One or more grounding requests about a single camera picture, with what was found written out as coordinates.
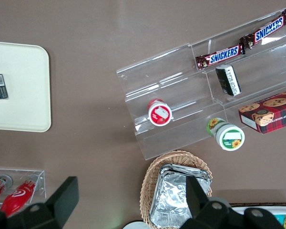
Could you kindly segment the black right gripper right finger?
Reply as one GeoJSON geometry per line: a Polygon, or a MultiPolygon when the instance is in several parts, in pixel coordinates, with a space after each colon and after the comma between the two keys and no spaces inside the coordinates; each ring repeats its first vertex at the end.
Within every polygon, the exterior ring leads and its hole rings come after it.
{"type": "Polygon", "coordinates": [[[195,177],[186,178],[186,200],[192,217],[182,229],[282,229],[269,211],[247,208],[243,214],[234,211],[221,199],[207,197],[195,177]]]}

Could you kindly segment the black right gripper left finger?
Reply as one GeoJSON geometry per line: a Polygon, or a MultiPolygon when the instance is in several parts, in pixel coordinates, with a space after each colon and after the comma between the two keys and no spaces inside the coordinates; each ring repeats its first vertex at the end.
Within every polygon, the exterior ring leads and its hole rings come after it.
{"type": "Polygon", "coordinates": [[[78,178],[67,177],[46,202],[32,204],[9,218],[0,212],[0,229],[62,229],[78,202],[78,178]]]}

